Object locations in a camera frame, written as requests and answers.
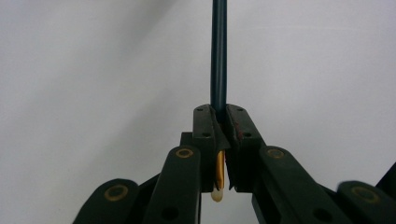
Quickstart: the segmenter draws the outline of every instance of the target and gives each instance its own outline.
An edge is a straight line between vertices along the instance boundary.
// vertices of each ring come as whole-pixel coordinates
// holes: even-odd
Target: brass screw
[[[128,194],[128,188],[125,185],[114,185],[105,191],[105,198],[110,202],[117,202]]]
[[[194,154],[194,153],[192,152],[192,150],[191,150],[191,149],[188,149],[188,148],[182,148],[182,149],[179,149],[179,150],[176,152],[176,155],[177,155],[178,157],[182,158],[182,159],[186,159],[186,158],[188,158],[188,157],[191,157],[193,154]]]
[[[352,188],[352,193],[367,203],[379,203],[379,196],[370,189],[357,186]]]
[[[283,151],[281,151],[279,149],[275,149],[275,148],[269,149],[267,151],[267,153],[268,153],[268,156],[270,156],[274,159],[281,159],[285,156],[285,153]]]

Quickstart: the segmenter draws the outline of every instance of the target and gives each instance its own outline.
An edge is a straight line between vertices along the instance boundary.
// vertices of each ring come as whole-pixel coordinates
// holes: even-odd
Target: white backdrop
[[[0,222],[71,223],[159,173],[209,103],[212,2],[0,1]],[[228,102],[319,183],[396,161],[394,1],[229,1]],[[202,223],[257,223],[203,195]]]

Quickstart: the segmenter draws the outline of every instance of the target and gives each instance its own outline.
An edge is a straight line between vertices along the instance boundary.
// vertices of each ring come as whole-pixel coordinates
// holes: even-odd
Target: gray background
[[[71,223],[162,169],[209,102],[211,1],[0,1],[0,222]],[[394,1],[229,1],[228,102],[319,183],[396,160]],[[202,223],[257,223],[203,195]]]

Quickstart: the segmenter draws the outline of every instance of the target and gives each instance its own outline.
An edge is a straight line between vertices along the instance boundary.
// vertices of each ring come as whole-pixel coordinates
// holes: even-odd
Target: white wall
[[[71,223],[159,173],[209,103],[211,1],[0,1],[0,222]],[[396,161],[394,1],[229,1],[228,102],[319,183]],[[202,223],[257,223],[249,195]]]

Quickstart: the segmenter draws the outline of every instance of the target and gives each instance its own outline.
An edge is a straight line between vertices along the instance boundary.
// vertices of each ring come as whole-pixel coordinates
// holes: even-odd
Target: metal rod
[[[225,121],[227,94],[227,0],[213,0],[210,104],[219,123]]]

